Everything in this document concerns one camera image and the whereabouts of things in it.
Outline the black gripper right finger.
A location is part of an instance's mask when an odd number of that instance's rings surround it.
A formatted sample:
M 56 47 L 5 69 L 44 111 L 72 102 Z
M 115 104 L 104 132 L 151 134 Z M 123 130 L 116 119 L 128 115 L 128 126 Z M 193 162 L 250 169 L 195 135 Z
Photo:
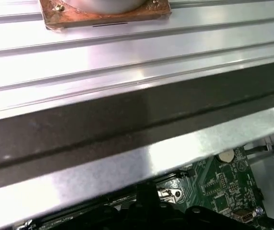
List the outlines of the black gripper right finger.
M 156 186 L 149 184 L 149 224 L 153 230 L 243 230 L 244 224 L 204 207 L 185 212 L 161 201 Z

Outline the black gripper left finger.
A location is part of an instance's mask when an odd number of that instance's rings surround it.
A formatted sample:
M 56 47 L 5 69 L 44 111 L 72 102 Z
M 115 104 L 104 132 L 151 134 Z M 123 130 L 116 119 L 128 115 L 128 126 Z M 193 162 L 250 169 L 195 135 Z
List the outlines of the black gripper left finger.
M 137 200 L 129 208 L 117 210 L 100 206 L 59 225 L 61 230 L 148 230 L 150 227 L 151 185 L 137 187 Z

